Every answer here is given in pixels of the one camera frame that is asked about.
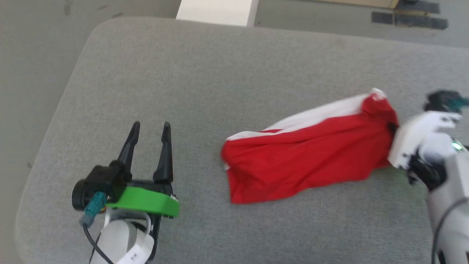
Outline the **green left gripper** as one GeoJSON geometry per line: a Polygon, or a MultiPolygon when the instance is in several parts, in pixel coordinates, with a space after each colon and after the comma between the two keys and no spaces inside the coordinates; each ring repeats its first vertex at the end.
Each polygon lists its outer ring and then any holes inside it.
{"type": "MultiPolygon", "coordinates": [[[[119,153],[118,161],[121,169],[130,173],[134,148],[139,141],[140,122],[132,125],[127,139],[119,153]]],[[[107,208],[127,209],[134,212],[145,212],[161,217],[174,218],[179,216],[180,203],[174,195],[173,155],[171,147],[171,126],[164,123],[162,149],[152,181],[133,181],[127,185],[116,201],[108,201],[107,208]]]]}

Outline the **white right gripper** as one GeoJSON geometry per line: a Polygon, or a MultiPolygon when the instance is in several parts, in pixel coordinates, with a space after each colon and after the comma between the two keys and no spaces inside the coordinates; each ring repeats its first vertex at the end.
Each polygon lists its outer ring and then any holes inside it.
{"type": "Polygon", "coordinates": [[[455,142],[441,129],[454,129],[462,119],[458,113],[425,111],[416,115],[404,125],[388,123],[390,135],[394,135],[388,161],[395,168],[409,169],[410,161],[418,155],[429,164],[439,164],[463,151],[463,146],[455,142]]]}

